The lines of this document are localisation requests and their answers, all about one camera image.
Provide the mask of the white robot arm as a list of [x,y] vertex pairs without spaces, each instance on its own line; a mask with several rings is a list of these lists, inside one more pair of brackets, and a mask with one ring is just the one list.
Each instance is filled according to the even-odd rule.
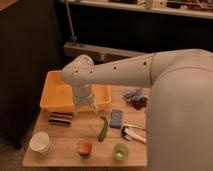
[[156,52],[96,65],[80,55],[62,69],[82,103],[91,84],[144,87],[148,171],[213,171],[213,52]]

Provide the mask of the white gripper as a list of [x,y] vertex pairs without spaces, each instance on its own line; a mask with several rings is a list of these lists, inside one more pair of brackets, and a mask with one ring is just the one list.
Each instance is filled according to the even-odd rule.
[[73,114],[78,114],[79,106],[91,105],[92,111],[98,113],[98,106],[94,104],[95,96],[91,84],[73,86]]

